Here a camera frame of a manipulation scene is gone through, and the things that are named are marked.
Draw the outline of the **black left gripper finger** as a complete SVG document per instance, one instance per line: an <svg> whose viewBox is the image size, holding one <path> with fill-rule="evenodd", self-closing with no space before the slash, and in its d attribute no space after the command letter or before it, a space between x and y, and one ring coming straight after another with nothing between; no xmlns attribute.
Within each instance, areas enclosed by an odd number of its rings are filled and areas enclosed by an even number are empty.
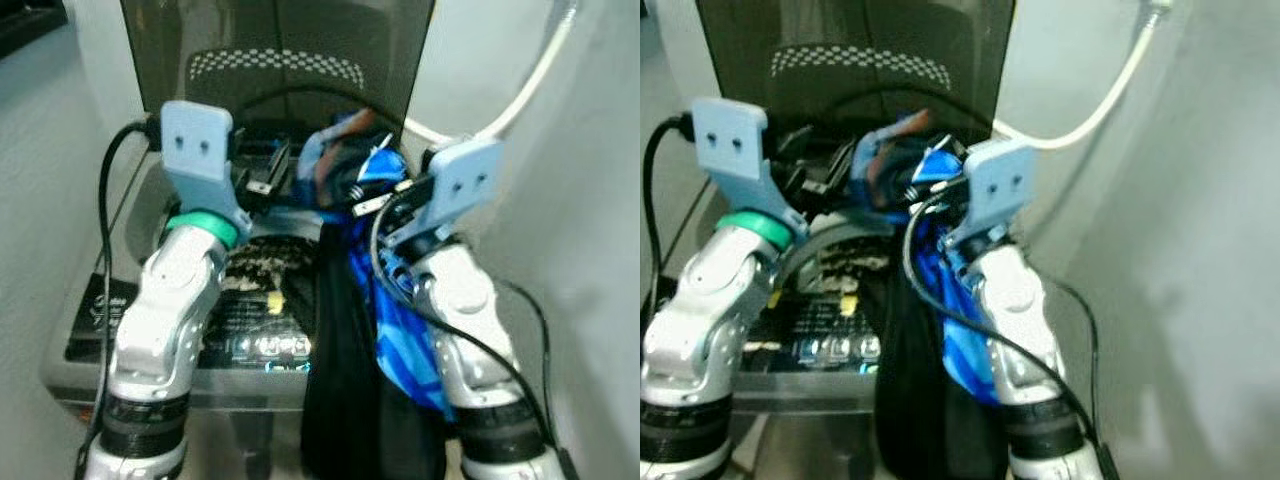
<svg viewBox="0 0 1280 480"><path fill-rule="evenodd" d="M268 173L268 196L279 195L291 182L292 145L288 138L276 138L270 156Z"/></svg>
<svg viewBox="0 0 1280 480"><path fill-rule="evenodd" d="M849 179L849 141L832 143L829 151L819 156L819 160L818 193L840 192Z"/></svg>

